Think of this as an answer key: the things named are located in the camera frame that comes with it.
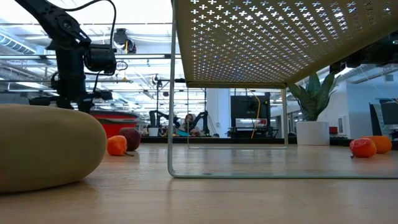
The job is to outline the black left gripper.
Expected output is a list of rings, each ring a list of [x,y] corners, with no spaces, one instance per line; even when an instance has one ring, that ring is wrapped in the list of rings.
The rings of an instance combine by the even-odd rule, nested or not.
[[[85,93],[82,96],[72,100],[64,96],[36,97],[30,99],[29,104],[35,106],[49,106],[51,103],[55,102],[58,108],[73,110],[74,107],[72,106],[72,103],[76,103],[79,111],[89,113],[91,108],[95,105],[93,100],[96,98],[100,98],[102,100],[112,100],[113,96],[110,91],[94,91]]]

